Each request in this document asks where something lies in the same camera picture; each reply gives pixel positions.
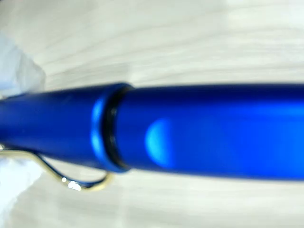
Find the wood grain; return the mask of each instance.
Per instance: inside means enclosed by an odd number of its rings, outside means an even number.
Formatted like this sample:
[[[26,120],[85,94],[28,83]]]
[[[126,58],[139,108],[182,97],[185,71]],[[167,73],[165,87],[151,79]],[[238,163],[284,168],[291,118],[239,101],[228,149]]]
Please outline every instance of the wood grain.
[[[1,0],[0,29],[43,67],[49,90],[302,82],[303,12],[302,0]],[[303,227],[303,192],[300,182],[132,171],[79,193],[43,176],[7,227]]]

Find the gold pen clip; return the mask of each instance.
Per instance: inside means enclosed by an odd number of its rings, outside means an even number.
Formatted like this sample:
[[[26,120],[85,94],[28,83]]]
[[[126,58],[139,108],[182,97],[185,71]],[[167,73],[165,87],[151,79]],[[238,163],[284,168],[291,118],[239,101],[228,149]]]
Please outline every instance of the gold pen clip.
[[[102,179],[96,181],[84,182],[84,181],[74,180],[57,171],[41,156],[28,151],[11,150],[7,148],[3,148],[0,149],[0,156],[31,159],[35,161],[44,171],[46,171],[48,174],[53,176],[58,182],[64,184],[69,189],[74,189],[77,191],[101,190],[105,188],[113,178],[113,174],[107,172]]]

